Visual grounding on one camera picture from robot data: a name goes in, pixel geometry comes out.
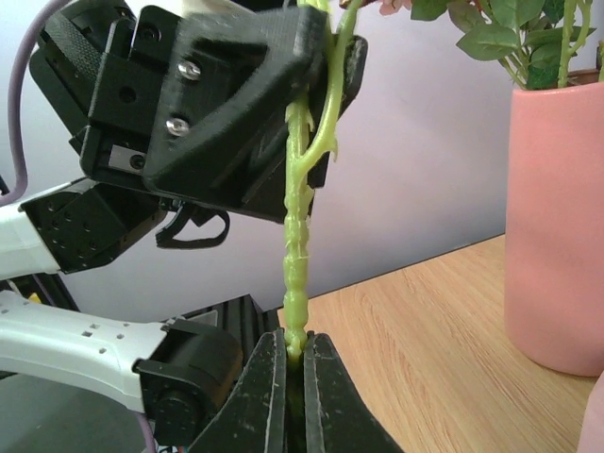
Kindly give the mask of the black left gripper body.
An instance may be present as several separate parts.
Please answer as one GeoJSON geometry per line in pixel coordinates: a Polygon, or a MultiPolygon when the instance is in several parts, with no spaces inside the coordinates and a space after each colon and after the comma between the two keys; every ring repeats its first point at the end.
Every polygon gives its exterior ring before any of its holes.
{"type": "Polygon", "coordinates": [[[29,62],[68,130],[84,175],[140,189],[162,83],[181,18],[158,6],[76,1],[54,13],[29,62]]]}

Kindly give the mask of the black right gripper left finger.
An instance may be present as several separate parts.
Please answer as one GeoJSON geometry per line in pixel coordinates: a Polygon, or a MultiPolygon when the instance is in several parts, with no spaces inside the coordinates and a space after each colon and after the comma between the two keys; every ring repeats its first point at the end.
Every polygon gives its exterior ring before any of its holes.
{"type": "Polygon", "coordinates": [[[225,405],[189,447],[191,453],[286,450],[287,352],[281,329],[264,333],[225,405]]]}

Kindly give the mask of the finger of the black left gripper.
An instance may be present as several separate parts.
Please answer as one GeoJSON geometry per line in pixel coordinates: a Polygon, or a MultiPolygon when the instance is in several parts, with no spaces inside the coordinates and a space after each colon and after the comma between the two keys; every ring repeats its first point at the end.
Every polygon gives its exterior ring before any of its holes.
{"type": "Polygon", "coordinates": [[[160,90],[144,186],[177,198],[204,198],[218,187],[309,86],[326,25],[327,14],[316,8],[182,20],[160,90]]]}
{"type": "Polygon", "coordinates": [[[367,52],[367,40],[359,36],[327,40],[327,68],[316,86],[286,108],[274,141],[279,162],[246,193],[243,213],[272,222],[310,216],[314,191],[325,185],[327,155],[338,152],[338,119],[361,89],[367,52]]]}

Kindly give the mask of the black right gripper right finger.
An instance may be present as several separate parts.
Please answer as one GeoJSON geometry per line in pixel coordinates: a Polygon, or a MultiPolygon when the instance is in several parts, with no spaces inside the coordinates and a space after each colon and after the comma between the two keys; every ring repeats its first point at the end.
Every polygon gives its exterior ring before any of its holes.
{"type": "Polygon", "coordinates": [[[401,447],[362,400],[334,343],[312,333],[303,358],[308,452],[388,453],[401,447]]]}

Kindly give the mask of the pink double rose stem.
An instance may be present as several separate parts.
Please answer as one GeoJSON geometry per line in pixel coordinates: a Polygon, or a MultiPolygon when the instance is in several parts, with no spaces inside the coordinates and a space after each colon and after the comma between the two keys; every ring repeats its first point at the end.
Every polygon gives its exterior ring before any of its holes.
{"type": "Polygon", "coordinates": [[[284,341],[287,352],[286,446],[289,452],[306,450],[302,358],[309,320],[310,202],[314,189],[309,183],[312,168],[327,153],[338,153],[336,124],[344,99],[345,55],[357,22],[360,1],[350,1],[333,33],[326,25],[324,44],[327,60],[327,93],[318,125],[310,113],[310,90],[305,88],[285,112],[288,128],[284,206],[283,259],[284,341]]]}

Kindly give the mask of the pink wrapping paper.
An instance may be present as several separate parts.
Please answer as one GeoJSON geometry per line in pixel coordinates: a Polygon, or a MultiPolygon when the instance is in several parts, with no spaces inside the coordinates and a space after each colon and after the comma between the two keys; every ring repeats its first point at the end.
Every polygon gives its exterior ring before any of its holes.
{"type": "Polygon", "coordinates": [[[600,379],[592,390],[586,405],[578,453],[604,452],[604,418],[603,418],[603,380],[600,379]]]}

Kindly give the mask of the pink cylindrical vase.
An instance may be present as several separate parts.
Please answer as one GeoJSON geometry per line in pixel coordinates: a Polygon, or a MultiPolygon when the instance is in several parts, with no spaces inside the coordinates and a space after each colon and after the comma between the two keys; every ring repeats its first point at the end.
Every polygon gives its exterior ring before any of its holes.
{"type": "Polygon", "coordinates": [[[524,355],[583,377],[603,372],[603,84],[512,94],[504,325],[524,355]]]}

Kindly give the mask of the pink carnation stem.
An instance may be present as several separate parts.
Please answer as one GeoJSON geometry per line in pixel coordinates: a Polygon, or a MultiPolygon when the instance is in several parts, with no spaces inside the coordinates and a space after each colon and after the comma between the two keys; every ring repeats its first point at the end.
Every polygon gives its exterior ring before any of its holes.
{"type": "Polygon", "coordinates": [[[578,87],[598,70],[571,71],[590,35],[592,1],[446,1],[411,3],[414,21],[447,15],[462,33],[456,46],[476,61],[496,61],[521,90],[578,87]]]}

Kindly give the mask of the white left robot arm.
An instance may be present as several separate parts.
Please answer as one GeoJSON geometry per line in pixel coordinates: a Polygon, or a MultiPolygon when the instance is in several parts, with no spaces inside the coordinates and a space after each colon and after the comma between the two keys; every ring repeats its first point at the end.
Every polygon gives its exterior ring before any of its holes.
{"type": "Polygon", "coordinates": [[[180,18],[122,1],[53,1],[25,33],[8,85],[20,226],[1,236],[1,276],[83,273],[78,315],[120,334],[174,313],[205,284],[236,289],[257,267],[217,260],[223,236],[181,241],[188,223],[248,215],[283,223],[285,139],[321,119],[299,176],[325,183],[336,112],[362,93],[366,41],[354,12],[332,32],[314,10],[180,18]],[[71,135],[84,177],[26,192],[22,91],[30,78],[71,135]]]}

